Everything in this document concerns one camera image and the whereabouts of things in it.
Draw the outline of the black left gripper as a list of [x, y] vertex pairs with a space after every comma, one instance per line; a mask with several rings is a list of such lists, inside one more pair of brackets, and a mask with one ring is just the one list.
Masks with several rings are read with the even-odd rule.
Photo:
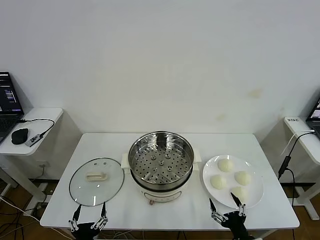
[[68, 221], [72, 231], [71, 234], [76, 240], [93, 240], [99, 235], [99, 229], [103, 229], [108, 222], [106, 203], [103, 203], [100, 218], [95, 223], [87, 222], [78, 225], [81, 208], [82, 205], [80, 204], [73, 213], [72, 219]]

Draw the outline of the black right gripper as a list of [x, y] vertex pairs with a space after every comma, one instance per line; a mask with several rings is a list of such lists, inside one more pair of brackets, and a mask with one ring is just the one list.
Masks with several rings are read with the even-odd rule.
[[234, 195], [232, 192], [230, 193], [232, 199], [234, 200], [235, 204], [238, 207], [239, 211], [232, 211], [225, 213], [224, 215], [220, 214], [213, 201], [209, 199], [210, 202], [210, 209], [211, 209], [211, 217], [216, 222], [222, 222], [221, 225], [224, 228], [228, 228], [231, 230], [233, 234], [233, 240], [249, 240], [250, 235], [244, 225], [246, 220], [246, 205], [242, 204], [240, 199]]

